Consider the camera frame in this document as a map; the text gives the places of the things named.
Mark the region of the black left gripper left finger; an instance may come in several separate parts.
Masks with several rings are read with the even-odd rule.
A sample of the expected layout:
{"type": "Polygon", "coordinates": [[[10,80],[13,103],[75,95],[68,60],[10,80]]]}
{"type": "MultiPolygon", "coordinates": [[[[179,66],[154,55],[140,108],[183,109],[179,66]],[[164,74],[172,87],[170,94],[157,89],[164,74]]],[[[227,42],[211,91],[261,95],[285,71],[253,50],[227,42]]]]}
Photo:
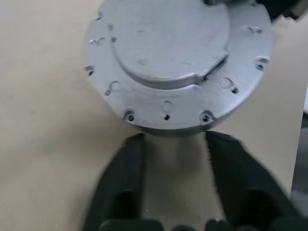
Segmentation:
{"type": "Polygon", "coordinates": [[[83,230],[97,231],[107,220],[140,218],[145,167],[145,135],[126,138],[98,180],[83,230]]]}

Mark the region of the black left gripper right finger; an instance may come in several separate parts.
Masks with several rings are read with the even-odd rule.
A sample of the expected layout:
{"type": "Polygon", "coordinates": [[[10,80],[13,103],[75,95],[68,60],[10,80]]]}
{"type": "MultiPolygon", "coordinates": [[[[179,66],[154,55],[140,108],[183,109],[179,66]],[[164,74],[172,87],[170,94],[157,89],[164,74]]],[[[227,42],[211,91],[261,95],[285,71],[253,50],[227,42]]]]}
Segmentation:
{"type": "Polygon", "coordinates": [[[217,194],[225,221],[209,220],[207,231],[306,231],[301,215],[271,174],[227,134],[207,131],[217,194]]]}

